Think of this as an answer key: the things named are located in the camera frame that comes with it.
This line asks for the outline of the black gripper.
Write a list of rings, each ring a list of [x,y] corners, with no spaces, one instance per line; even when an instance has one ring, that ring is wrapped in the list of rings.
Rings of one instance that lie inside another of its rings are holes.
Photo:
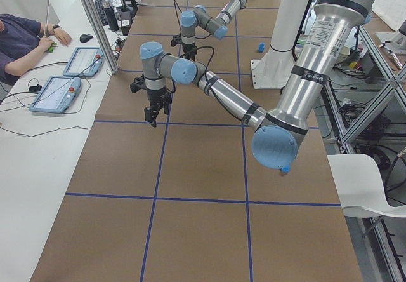
[[[150,106],[144,108],[145,121],[148,122],[153,128],[156,128],[156,118],[159,111],[163,109],[165,115],[169,115],[172,104],[172,96],[167,91],[167,88],[161,88],[159,90],[147,89],[147,97],[150,102]]]
[[[188,60],[195,60],[195,56],[197,54],[197,47],[196,44],[182,44],[183,54],[181,55],[183,58]]]

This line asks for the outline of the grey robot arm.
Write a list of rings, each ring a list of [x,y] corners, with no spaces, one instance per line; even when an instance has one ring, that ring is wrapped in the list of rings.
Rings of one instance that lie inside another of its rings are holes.
[[[191,10],[180,14],[180,33],[173,37],[171,45],[180,44],[183,57],[194,60],[197,54],[196,28],[200,27],[210,36],[223,39],[228,32],[228,26],[237,12],[246,7],[247,0],[229,0],[224,8],[212,17],[205,6],[198,4]]]
[[[254,130],[251,148],[254,158],[263,166],[288,169],[308,133],[308,116],[329,73],[339,57],[350,32],[365,24],[375,0],[281,0],[268,53],[252,63],[255,88],[280,88],[274,108],[266,110],[195,61],[195,30],[203,28],[216,39],[225,36],[228,24],[247,0],[229,0],[217,17],[210,17],[198,5],[180,16],[180,34],[174,43],[181,44],[180,56],[166,52],[156,41],[140,46],[143,67],[134,80],[132,91],[143,89],[150,105],[145,120],[156,124],[160,112],[173,114],[178,121],[214,116],[206,107],[213,98],[242,125]],[[297,59],[293,59],[294,40],[301,17],[313,6],[316,19]]]

